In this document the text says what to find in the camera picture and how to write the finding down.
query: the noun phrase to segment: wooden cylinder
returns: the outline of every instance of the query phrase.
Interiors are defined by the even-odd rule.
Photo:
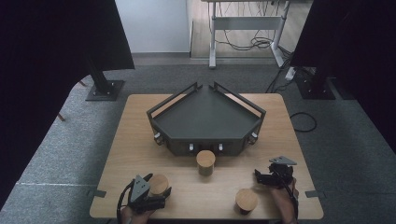
[[[213,174],[215,168],[215,154],[209,150],[200,151],[197,155],[198,173],[209,176]]]
[[[251,189],[240,189],[235,196],[235,202],[241,215],[247,215],[256,208],[259,198]]]
[[[149,183],[149,193],[153,196],[160,196],[168,189],[169,182],[164,175],[154,175],[148,181]]]

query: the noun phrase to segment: black cable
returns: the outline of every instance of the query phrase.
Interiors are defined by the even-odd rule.
[[[303,78],[304,80],[310,82],[314,76],[314,74],[306,69],[305,67],[295,67],[295,77]]]
[[[249,10],[250,10],[250,14],[252,15],[250,4],[248,4],[248,7],[249,7]],[[263,16],[265,16],[267,8],[268,8],[268,2],[266,3],[265,10],[263,12]],[[279,1],[277,1],[276,15],[277,15],[278,9],[279,9]],[[222,10],[221,10],[221,3],[219,3],[219,13],[220,13],[220,16],[223,16],[223,13],[222,13]],[[212,32],[215,32],[215,31],[212,31],[212,28],[211,28],[211,18],[210,18],[210,12],[209,12],[209,3],[207,3],[207,17],[209,18],[209,31],[210,31],[210,34],[212,34]],[[227,36],[227,33],[230,33],[231,31],[225,31],[225,30],[223,32],[224,32],[224,35],[225,35],[225,38],[226,38],[227,41],[218,41],[218,40],[215,40],[215,41],[216,41],[216,43],[219,43],[219,44],[227,44],[227,45],[231,46],[235,50],[250,50],[250,49],[253,49],[255,47],[258,48],[258,49],[268,49],[268,48],[270,48],[271,47],[271,43],[274,41],[274,38],[275,38],[275,35],[276,35],[276,31],[274,31],[273,39],[270,39],[268,37],[257,37],[257,34],[259,33],[259,31],[260,30],[258,30],[256,32],[256,34],[254,35],[254,37],[250,40],[250,43],[251,43],[250,46],[237,46],[237,45],[231,43],[229,37]],[[290,52],[289,51],[285,50],[284,48],[282,48],[280,46],[278,46],[278,47],[280,48],[280,50],[283,53],[284,57],[287,58],[287,57],[290,56]]]
[[[290,52],[290,51],[284,49],[282,46],[279,46],[279,45],[278,45],[277,47],[280,49],[280,51],[282,51],[283,56],[289,57],[292,53],[294,53],[294,52]]]
[[[253,13],[251,12],[250,2],[247,2],[248,10],[250,12],[250,16],[253,17]]]
[[[230,7],[230,4],[228,5],[227,9],[225,10],[224,15],[227,13],[228,8]],[[223,17],[222,10],[221,10],[221,3],[219,3],[219,11],[220,11],[220,16]]]
[[[286,60],[283,62],[283,64],[280,66],[279,71],[277,72],[275,78],[274,78],[273,81],[270,83],[270,85],[267,87],[267,90],[265,91],[265,93],[268,93],[268,92],[274,93],[274,92],[275,92],[275,84],[276,84],[276,81],[277,81],[279,75],[282,73],[282,71],[285,70],[286,65],[289,64],[290,60],[291,60],[291,57],[289,57],[288,59],[286,59]]]
[[[225,9],[224,15],[227,13],[228,8],[230,8],[231,3],[228,4],[227,9]]]
[[[281,176],[279,174],[278,171],[274,170],[274,173],[277,174],[277,176]],[[289,198],[291,200],[291,203],[293,204],[293,208],[294,208],[294,216],[296,218],[296,220],[298,219],[298,203],[297,203],[297,198],[294,195],[294,189],[293,191],[290,190],[289,186],[285,183],[285,181],[283,180],[283,178],[280,178],[280,181],[282,182],[283,188],[286,189],[286,191],[289,194]]]
[[[262,7],[260,6],[260,2],[256,2],[256,7],[259,9],[259,11],[256,13],[256,16],[260,14],[262,16]]]
[[[277,12],[279,11],[279,4],[280,4],[280,1],[277,1],[277,7],[276,7],[276,16],[277,16]]]
[[[283,86],[277,87],[277,88],[274,90],[273,93],[275,93],[275,92],[277,92],[277,91],[285,91],[286,88],[287,88],[293,81],[294,81],[294,79],[290,80],[289,82],[287,82],[287,83],[286,83],[285,85],[283,85]]]
[[[307,115],[309,118],[311,118],[314,121],[314,127],[308,130],[298,130],[298,129],[294,129],[294,131],[298,132],[298,133],[309,133],[314,131],[317,127],[318,127],[318,122],[317,120],[310,114],[305,113],[305,112],[297,112],[293,115],[290,116],[290,119],[292,119],[293,117],[297,116],[297,115]]]
[[[123,198],[124,198],[124,196],[125,196],[125,192],[126,192],[128,189],[130,189],[133,185],[134,185],[134,179],[131,181],[131,183],[130,183],[129,185],[127,185],[127,186],[125,187],[125,189],[122,191],[122,193],[121,193],[121,195],[120,195],[119,202],[118,202],[118,204],[117,204],[117,222],[118,222],[119,224],[122,224],[122,217],[121,217],[121,208],[123,207],[123,205],[122,205],[122,200],[123,200]]]
[[[273,7],[273,10],[271,11],[271,15],[272,16],[274,14],[275,11],[275,7]]]
[[[242,9],[242,17],[244,17],[245,16],[245,2],[242,3],[242,6],[244,6],[244,8]]]

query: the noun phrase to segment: gray carpet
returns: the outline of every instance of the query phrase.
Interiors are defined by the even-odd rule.
[[[77,84],[61,114],[26,168],[0,213],[0,223],[107,223],[90,217],[92,191],[127,97],[134,93],[174,93],[194,81],[214,80],[237,92],[265,92],[276,76],[274,65],[137,66],[106,72],[125,80],[116,102],[86,102],[93,84]],[[278,85],[285,83],[281,75]],[[353,100],[303,100],[295,83],[280,91],[290,114],[307,112],[318,122],[310,133],[297,133],[324,210],[322,220],[301,223],[394,223],[396,221],[396,157],[360,105]],[[305,116],[294,128],[310,129]]]

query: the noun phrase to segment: cable on floor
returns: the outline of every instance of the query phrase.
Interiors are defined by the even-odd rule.
[[[272,16],[274,14],[274,11],[276,11],[276,16],[277,16],[277,13],[278,13],[278,10],[279,10],[280,1],[276,1],[276,2],[277,2],[277,6],[273,7],[273,10],[272,10],[270,16]],[[210,25],[211,20],[210,20],[210,10],[209,10],[209,8],[210,8],[209,3],[207,3],[207,17],[209,19],[209,31],[210,31],[210,34],[212,34],[212,28],[211,28],[211,25]],[[248,4],[248,8],[249,8],[249,11],[250,11],[250,15],[253,16],[251,8],[250,8],[250,4]],[[267,8],[268,8],[268,2],[266,4],[266,6],[265,7],[262,6],[262,8],[260,7],[260,5],[258,5],[259,12],[263,16],[265,16],[265,14],[267,12]],[[221,10],[221,3],[219,3],[219,13],[220,13],[221,16],[223,16],[223,13],[222,13],[222,10]],[[271,44],[274,42],[276,31],[274,31],[274,36],[273,36],[272,39],[269,38],[269,36],[268,37],[257,37],[257,34],[260,31],[261,30],[258,30],[257,33],[254,35],[254,37],[250,40],[250,43],[251,43],[250,46],[237,46],[237,45],[231,43],[230,39],[227,36],[227,33],[229,33],[230,31],[225,31],[225,30],[224,30],[224,34],[225,34],[225,37],[226,37],[227,41],[218,41],[218,40],[215,40],[215,41],[217,43],[219,43],[219,44],[227,44],[227,45],[231,46],[235,50],[250,50],[250,49],[253,49],[255,47],[258,48],[258,49],[268,49],[271,46]],[[283,52],[283,55],[285,57],[288,57],[288,53],[289,52],[286,51],[284,48],[281,48],[280,46],[279,46],[279,48]]]
[[[273,81],[270,83],[270,85],[268,86],[267,90],[265,91],[265,93],[275,93],[276,91],[279,91],[280,88],[286,88],[287,86],[289,86],[289,84],[287,85],[283,85],[281,87],[275,88],[276,85],[276,81],[279,78],[280,74],[284,71],[287,70],[290,67],[290,61],[291,58],[293,56],[293,52],[289,54],[289,57],[283,62],[283,64],[280,66],[279,71],[277,72],[275,78],[273,79]]]
[[[298,132],[298,133],[310,133],[310,132],[314,131],[314,130],[318,127],[318,122],[317,122],[317,120],[316,120],[312,115],[310,115],[310,114],[308,114],[308,113],[305,113],[305,112],[297,112],[297,113],[291,115],[291,116],[290,116],[290,119],[292,119],[293,117],[295,117],[295,116],[297,116],[297,115],[306,115],[306,116],[308,116],[309,118],[311,118],[311,119],[314,121],[314,127],[312,127],[311,129],[308,129],[308,130],[294,129],[295,132]]]

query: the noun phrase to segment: black panel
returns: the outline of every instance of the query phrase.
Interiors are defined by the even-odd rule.
[[[68,93],[98,70],[134,68],[114,0],[0,2],[0,206]]]
[[[395,11],[394,1],[315,0],[290,62],[336,77],[394,151]]]

